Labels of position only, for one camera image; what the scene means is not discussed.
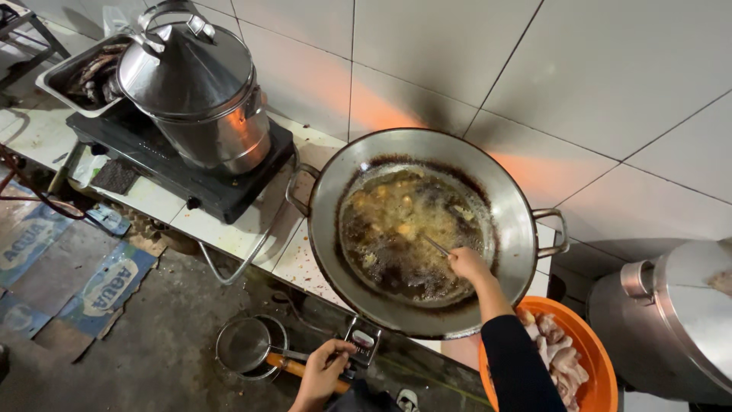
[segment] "metal tray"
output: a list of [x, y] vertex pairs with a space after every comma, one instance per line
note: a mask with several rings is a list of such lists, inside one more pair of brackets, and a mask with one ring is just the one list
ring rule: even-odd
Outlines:
[[73, 108], [84, 116], [98, 117], [102, 113], [107, 111], [110, 107], [116, 105], [117, 103], [119, 103], [120, 100], [123, 100], [125, 98], [117, 98], [112, 103], [109, 103], [102, 108], [98, 108], [96, 110], [88, 110], [79, 106], [78, 104], [74, 103], [73, 100], [66, 97], [62, 90], [66, 86], [69, 78], [71, 78], [71, 76], [79, 71], [84, 65], [89, 63], [89, 60], [96, 56], [99, 50], [102, 49], [102, 47], [106, 45], [130, 42], [132, 42], [132, 38], [128, 34], [119, 33], [112, 34], [110, 37], [105, 37], [104, 39], [101, 39], [99, 42], [94, 44], [90, 49], [82, 51], [75, 56], [71, 56], [63, 62], [60, 62], [52, 68], [46, 70], [44, 73], [38, 76], [38, 78], [36, 78], [36, 85], [41, 89], [44, 89], [46, 92], [50, 93], [52, 96], [56, 97], [60, 101], [66, 103], [67, 105], [69, 105], [69, 107]]

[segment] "frying food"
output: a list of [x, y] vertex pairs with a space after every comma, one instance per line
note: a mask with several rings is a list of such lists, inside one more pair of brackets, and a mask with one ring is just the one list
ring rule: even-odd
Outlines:
[[472, 293], [472, 286], [419, 235], [446, 249], [481, 251], [477, 220], [443, 180], [418, 168], [385, 174], [346, 198], [340, 220], [344, 255], [380, 292], [412, 302], [456, 300]]
[[79, 106], [95, 110], [122, 97], [117, 82], [117, 62], [127, 43], [106, 45], [76, 74], [71, 76], [65, 94]]
[[[589, 375], [578, 362], [581, 355], [572, 347], [572, 338], [565, 335], [564, 330], [554, 322], [553, 314], [532, 314], [518, 308], [516, 315], [531, 340], [537, 343], [539, 355], [567, 411], [578, 412], [577, 390], [589, 380]], [[536, 329], [539, 331], [538, 336], [535, 335]]]

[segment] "wok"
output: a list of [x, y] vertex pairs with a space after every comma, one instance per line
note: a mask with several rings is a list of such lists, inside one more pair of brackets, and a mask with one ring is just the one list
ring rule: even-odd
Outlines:
[[[391, 331], [419, 339], [456, 339], [480, 330], [474, 293], [447, 305], [419, 305], [374, 290], [347, 263], [340, 244], [343, 200], [368, 178], [419, 167], [463, 191], [485, 234], [483, 256], [513, 305], [526, 294], [537, 260], [569, 249], [567, 223], [557, 209], [532, 210], [516, 182], [478, 147], [445, 133], [417, 128], [381, 130], [346, 145], [319, 172], [299, 163], [287, 200], [305, 216], [318, 267], [333, 290], [353, 310]], [[309, 205], [293, 195], [299, 172], [315, 178]], [[536, 220], [558, 216], [560, 246], [538, 248]]]

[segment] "pot handle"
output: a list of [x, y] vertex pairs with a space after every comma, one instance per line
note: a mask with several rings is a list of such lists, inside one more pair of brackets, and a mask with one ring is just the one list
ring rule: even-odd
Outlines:
[[300, 174], [300, 172], [307, 172], [308, 174], [310, 174], [310, 176], [318, 179], [318, 177], [320, 176], [320, 171], [307, 163], [298, 162], [297, 166], [295, 166], [295, 170], [292, 172], [292, 176], [290, 176], [290, 181], [287, 184], [285, 199], [287, 199], [287, 201], [290, 202], [294, 207], [297, 207], [297, 210], [299, 210], [300, 213], [302, 213], [302, 215], [307, 218], [307, 216], [310, 214], [307, 205], [303, 202], [300, 202], [295, 197], [295, 184], [297, 183], [297, 175]]
[[148, 27], [150, 26], [150, 23], [161, 15], [172, 13], [190, 14], [191, 16], [188, 19], [188, 22], [186, 22], [188, 29], [190, 29], [190, 31], [198, 38], [205, 37], [209, 42], [214, 41], [214, 35], [216, 34], [214, 27], [198, 12], [191, 1], [165, 0], [145, 10], [145, 12], [138, 17], [138, 24], [140, 25], [141, 33], [132, 36], [132, 38], [142, 46], [143, 50], [145, 50], [147, 54], [158, 57], [160, 53], [165, 50], [165, 44], [153, 40], [153, 38], [149, 36]]
[[531, 211], [534, 220], [539, 220], [548, 216], [556, 216], [561, 220], [561, 244], [559, 246], [551, 246], [541, 248], [537, 251], [537, 259], [553, 256], [558, 253], [564, 253], [569, 250], [569, 236], [567, 235], [567, 220], [561, 214], [559, 209], [536, 209]]
[[653, 285], [644, 282], [643, 278], [644, 274], [652, 269], [653, 264], [648, 260], [623, 265], [620, 270], [620, 285], [629, 298], [649, 299], [651, 303], [654, 302]]

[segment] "wooden handle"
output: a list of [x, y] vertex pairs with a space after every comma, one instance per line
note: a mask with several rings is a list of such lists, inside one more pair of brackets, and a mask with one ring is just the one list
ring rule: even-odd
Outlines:
[[[280, 368], [281, 370], [285, 372], [289, 372], [293, 375], [299, 376], [302, 378], [303, 374], [305, 374], [305, 365], [301, 364], [299, 362], [292, 361], [290, 359], [287, 359], [286, 357], [280, 355], [279, 353], [270, 353], [267, 355], [266, 362], [273, 367]], [[343, 382], [342, 380], [338, 380], [338, 383], [335, 384], [335, 393], [342, 395], [345, 394], [346, 391], [351, 387], [350, 383]]]

